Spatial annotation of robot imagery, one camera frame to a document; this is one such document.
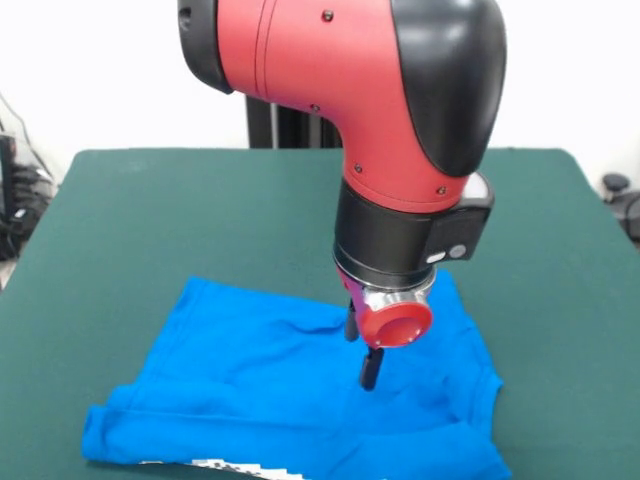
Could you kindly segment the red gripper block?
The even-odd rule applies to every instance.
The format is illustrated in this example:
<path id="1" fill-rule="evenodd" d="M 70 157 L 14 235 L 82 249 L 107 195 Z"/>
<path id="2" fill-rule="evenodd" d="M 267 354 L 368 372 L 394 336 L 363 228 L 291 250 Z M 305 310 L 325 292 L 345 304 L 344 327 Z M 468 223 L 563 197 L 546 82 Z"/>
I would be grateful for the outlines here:
<path id="1" fill-rule="evenodd" d="M 433 322 L 428 296 L 433 272 L 416 285 L 382 288 L 361 282 L 337 267 L 350 303 L 344 335 L 348 342 L 359 337 L 369 346 L 360 372 L 360 386 L 373 391 L 384 358 L 383 348 L 409 345 L 424 335 Z"/>

